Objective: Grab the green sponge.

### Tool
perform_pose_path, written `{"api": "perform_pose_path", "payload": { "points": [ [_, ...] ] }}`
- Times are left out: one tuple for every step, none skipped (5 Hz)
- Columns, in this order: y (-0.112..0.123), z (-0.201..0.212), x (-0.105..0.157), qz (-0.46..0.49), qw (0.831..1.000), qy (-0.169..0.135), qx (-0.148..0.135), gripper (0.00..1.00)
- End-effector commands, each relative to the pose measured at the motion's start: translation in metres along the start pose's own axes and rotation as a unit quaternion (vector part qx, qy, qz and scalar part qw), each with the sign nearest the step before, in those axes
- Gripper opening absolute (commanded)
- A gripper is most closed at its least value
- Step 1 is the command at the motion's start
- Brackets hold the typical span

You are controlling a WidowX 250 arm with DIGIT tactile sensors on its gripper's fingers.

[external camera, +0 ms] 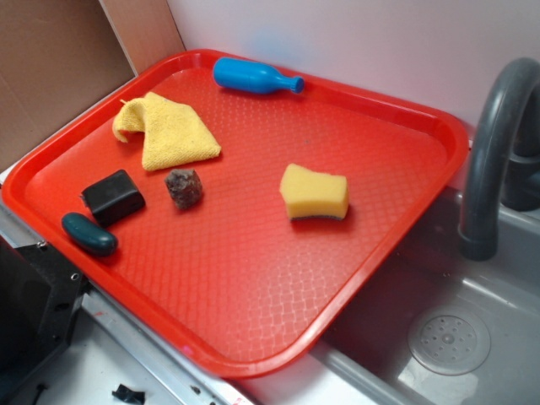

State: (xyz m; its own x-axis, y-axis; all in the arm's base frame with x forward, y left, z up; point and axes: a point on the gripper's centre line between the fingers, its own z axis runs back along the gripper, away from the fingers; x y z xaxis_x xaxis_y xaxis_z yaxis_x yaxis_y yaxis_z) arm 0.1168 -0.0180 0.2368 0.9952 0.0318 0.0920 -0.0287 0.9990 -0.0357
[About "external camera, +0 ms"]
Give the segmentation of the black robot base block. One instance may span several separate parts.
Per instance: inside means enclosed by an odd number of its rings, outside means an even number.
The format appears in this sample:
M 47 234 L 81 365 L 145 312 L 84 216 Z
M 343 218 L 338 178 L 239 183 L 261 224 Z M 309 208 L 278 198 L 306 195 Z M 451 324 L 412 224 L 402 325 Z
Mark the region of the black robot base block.
M 1 403 L 65 351 L 88 279 L 56 247 L 1 240 Z

